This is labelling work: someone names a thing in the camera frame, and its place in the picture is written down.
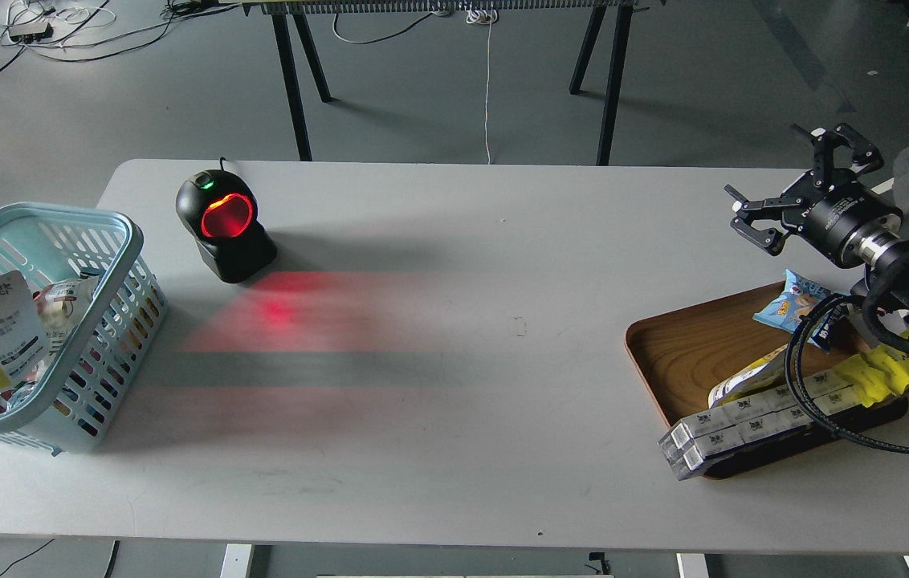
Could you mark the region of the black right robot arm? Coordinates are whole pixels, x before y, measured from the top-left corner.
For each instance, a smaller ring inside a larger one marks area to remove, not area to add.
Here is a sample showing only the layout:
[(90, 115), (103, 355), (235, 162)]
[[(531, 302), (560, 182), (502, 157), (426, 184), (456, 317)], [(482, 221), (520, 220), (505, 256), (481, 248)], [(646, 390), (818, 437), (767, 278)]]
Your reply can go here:
[(812, 167), (767, 200), (748, 200), (726, 185), (733, 230), (770, 255), (796, 235), (834, 266), (865, 266), (863, 322), (881, 343), (909, 352), (909, 240), (898, 235), (903, 214), (859, 180), (882, 167), (880, 151), (844, 122), (793, 131), (812, 146)]

